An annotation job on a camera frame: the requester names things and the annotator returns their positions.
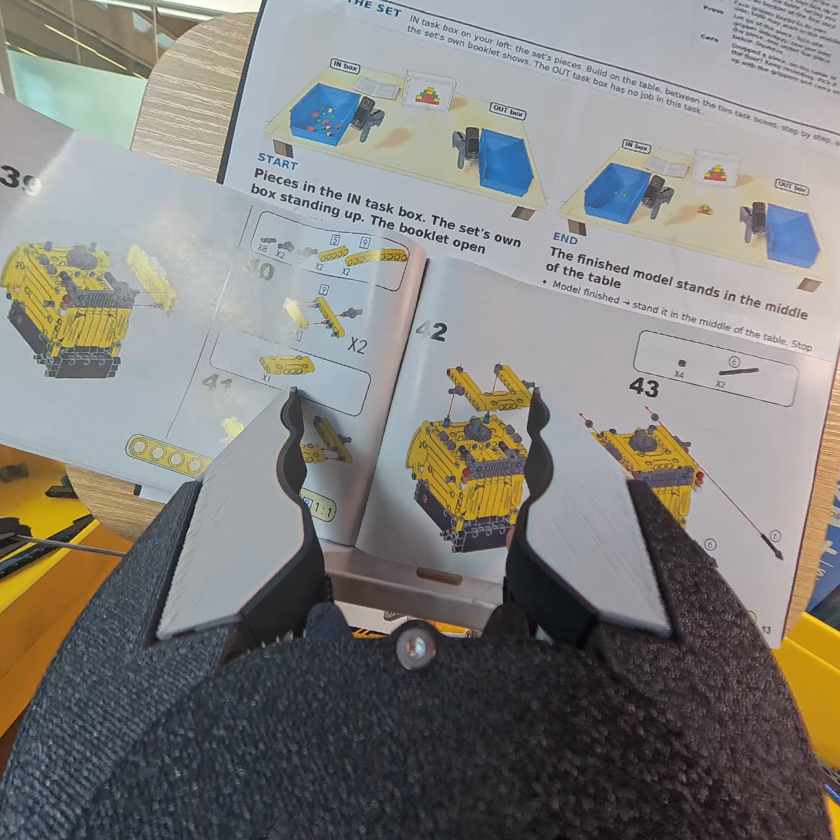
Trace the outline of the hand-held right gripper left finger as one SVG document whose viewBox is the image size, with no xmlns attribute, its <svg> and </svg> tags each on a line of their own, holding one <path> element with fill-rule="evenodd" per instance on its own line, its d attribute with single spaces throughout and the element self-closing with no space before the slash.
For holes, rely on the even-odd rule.
<svg viewBox="0 0 840 840">
<path fill-rule="evenodd" d="M 257 643 L 300 632 L 326 571 L 296 387 L 280 391 L 206 469 L 157 635 L 242 623 Z"/>
</svg>

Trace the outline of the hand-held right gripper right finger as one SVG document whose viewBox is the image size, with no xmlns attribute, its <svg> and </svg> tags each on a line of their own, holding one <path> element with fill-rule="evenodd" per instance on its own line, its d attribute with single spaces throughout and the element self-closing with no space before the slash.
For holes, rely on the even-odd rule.
<svg viewBox="0 0 840 840">
<path fill-rule="evenodd" d="M 531 446 L 507 556 L 507 589 L 553 642 L 583 648 L 601 625 L 670 639 L 631 490 L 640 486 L 567 416 L 556 395 L 532 394 Z"/>
</svg>

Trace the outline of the instruction booklet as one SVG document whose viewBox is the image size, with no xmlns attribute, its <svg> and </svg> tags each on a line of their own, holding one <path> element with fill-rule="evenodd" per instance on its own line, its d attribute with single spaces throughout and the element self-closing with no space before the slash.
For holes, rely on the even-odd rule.
<svg viewBox="0 0 840 840">
<path fill-rule="evenodd" d="M 778 647 L 837 349 L 617 287 L 536 286 L 315 219 L 2 97 L 2 443 L 168 500 L 281 392 L 328 544 L 498 586 L 536 387 L 642 480 Z"/>
</svg>

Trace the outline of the black lego axle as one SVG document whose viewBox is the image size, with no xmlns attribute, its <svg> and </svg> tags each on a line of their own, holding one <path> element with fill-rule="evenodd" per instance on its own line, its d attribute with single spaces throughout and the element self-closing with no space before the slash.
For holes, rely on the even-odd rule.
<svg viewBox="0 0 840 840">
<path fill-rule="evenodd" d="M 93 520 L 94 517 L 91 514 L 87 514 L 86 516 L 74 520 L 68 527 L 50 535 L 48 539 L 58 541 L 60 543 L 70 543 L 70 541 L 84 528 L 91 524 Z M 42 545 L 41 543 L 36 543 L 31 537 L 23 536 L 13 538 L 10 548 L 14 549 L 11 556 L 1 562 L 1 579 L 7 578 L 11 574 L 21 571 L 26 566 L 36 562 L 37 560 L 41 560 L 48 554 L 58 550 L 56 546 L 50 547 Z"/>
</svg>

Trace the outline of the white book stand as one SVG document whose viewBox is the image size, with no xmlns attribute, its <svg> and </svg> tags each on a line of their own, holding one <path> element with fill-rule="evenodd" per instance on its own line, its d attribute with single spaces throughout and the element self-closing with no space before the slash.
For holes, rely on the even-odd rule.
<svg viewBox="0 0 840 840">
<path fill-rule="evenodd" d="M 325 541 L 325 568 L 337 602 L 481 631 L 502 603 L 501 584 L 416 567 Z"/>
</svg>

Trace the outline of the yellow storage bin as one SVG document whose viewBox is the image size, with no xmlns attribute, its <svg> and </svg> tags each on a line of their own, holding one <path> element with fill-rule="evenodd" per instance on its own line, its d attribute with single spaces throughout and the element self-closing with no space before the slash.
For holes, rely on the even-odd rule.
<svg viewBox="0 0 840 840">
<path fill-rule="evenodd" d="M 806 720 L 838 722 L 839 633 L 804 613 L 776 651 Z"/>
<path fill-rule="evenodd" d="M 92 520 L 70 541 L 128 551 L 163 505 L 143 500 L 132 483 L 1 447 L 2 467 L 25 464 L 28 477 L 2 483 L 1 513 L 51 538 L 89 514 Z M 81 610 L 106 579 L 117 557 L 58 549 L 1 583 L 1 734 L 6 736 L 31 701 L 50 660 Z"/>
</svg>

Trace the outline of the blue kit box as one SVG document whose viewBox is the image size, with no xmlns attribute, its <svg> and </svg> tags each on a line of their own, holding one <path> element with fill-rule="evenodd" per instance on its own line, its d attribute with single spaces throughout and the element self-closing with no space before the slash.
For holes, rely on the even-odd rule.
<svg viewBox="0 0 840 840">
<path fill-rule="evenodd" d="M 807 612 L 838 627 L 839 586 L 839 479 L 833 499 L 833 517 L 826 529 L 822 557 Z"/>
</svg>

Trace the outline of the printed task sheet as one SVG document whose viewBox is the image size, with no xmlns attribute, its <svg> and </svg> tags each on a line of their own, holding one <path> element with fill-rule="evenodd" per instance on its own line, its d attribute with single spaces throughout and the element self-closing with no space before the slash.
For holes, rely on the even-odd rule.
<svg viewBox="0 0 840 840">
<path fill-rule="evenodd" d="M 838 2 L 264 2 L 220 180 L 832 359 Z"/>
</svg>

